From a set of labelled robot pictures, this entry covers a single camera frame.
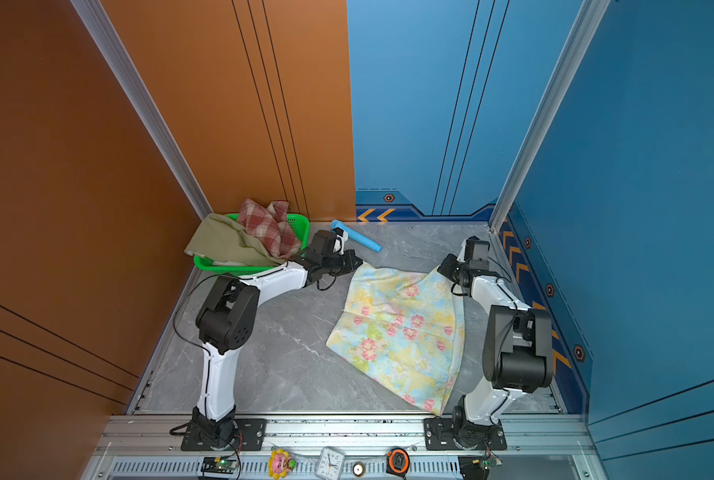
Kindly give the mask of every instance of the olive green cloth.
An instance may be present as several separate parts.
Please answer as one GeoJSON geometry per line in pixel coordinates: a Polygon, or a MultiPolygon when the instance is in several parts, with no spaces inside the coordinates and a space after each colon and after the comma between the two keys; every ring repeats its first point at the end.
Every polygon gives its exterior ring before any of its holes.
{"type": "Polygon", "coordinates": [[[202,221],[184,251],[209,258],[214,264],[276,266],[286,262],[271,256],[263,242],[248,234],[242,224],[218,214],[209,214],[202,221]]]}

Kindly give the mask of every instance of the folded clothing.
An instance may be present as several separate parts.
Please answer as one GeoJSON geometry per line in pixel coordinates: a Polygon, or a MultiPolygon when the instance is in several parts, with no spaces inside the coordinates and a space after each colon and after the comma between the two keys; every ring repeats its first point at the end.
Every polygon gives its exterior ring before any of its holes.
{"type": "Polygon", "coordinates": [[[464,353],[464,303],[451,282],[362,264],[328,347],[411,405],[439,415],[464,353]]]}
{"type": "Polygon", "coordinates": [[[209,258],[216,265],[276,266],[285,263],[284,258],[270,255],[263,242],[250,235],[239,222],[219,214],[208,214],[184,251],[188,255],[209,258]]]}
{"type": "Polygon", "coordinates": [[[301,250],[301,241],[288,224],[288,202],[284,200],[273,201],[264,208],[246,198],[237,221],[245,226],[248,234],[263,242],[271,256],[289,260],[301,250]]]}

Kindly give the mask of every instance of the red plaid cloth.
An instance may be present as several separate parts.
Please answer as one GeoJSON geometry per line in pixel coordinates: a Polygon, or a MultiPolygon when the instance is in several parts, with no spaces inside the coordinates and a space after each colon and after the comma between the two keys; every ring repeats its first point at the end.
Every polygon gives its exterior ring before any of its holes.
{"type": "Polygon", "coordinates": [[[288,202],[284,200],[273,201],[264,208],[246,198],[237,221],[263,242],[271,256],[289,259],[301,249],[301,241],[288,224],[288,202]]]}

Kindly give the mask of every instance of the orange wall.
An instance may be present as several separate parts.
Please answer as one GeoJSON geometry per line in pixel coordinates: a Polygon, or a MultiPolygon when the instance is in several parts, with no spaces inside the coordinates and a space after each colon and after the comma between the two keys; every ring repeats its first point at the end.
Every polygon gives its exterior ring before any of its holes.
{"type": "Polygon", "coordinates": [[[0,0],[0,478],[81,473],[198,222],[70,2],[0,0]]]}
{"type": "Polygon", "coordinates": [[[345,0],[102,4],[214,211],[354,219],[345,0]]]}

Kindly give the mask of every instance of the blue wall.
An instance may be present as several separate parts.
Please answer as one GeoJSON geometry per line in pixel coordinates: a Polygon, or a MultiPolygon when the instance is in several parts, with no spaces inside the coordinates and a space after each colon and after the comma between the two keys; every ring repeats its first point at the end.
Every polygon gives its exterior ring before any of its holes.
{"type": "Polygon", "coordinates": [[[495,199],[580,4],[349,0],[358,192],[426,215],[495,199]]]}
{"type": "Polygon", "coordinates": [[[714,1],[610,3],[516,208],[592,355],[610,476],[714,474],[714,1]]]}

